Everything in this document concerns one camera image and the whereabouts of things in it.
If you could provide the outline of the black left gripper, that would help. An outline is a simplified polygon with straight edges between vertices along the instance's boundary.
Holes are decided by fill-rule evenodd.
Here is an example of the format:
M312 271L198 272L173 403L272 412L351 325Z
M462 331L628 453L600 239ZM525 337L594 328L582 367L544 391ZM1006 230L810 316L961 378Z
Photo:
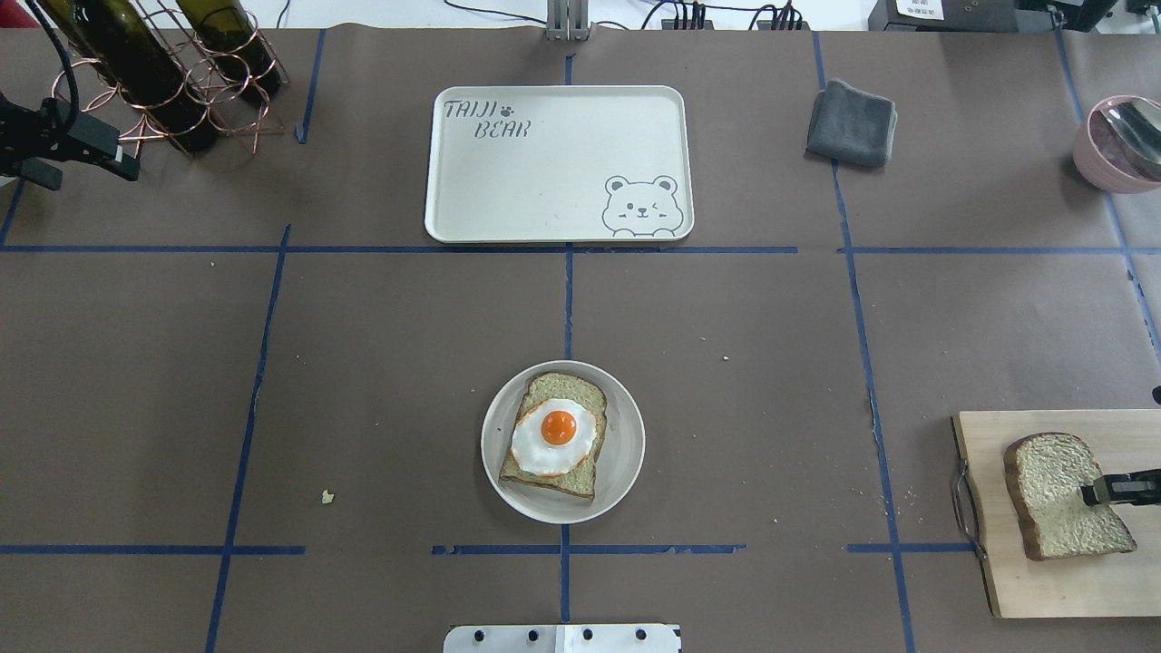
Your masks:
M42 162L63 139L63 162L82 162L136 181L140 162L121 145L121 130L96 117L75 117L75 103L42 100L37 112L1 95L1 174L60 191L62 170Z

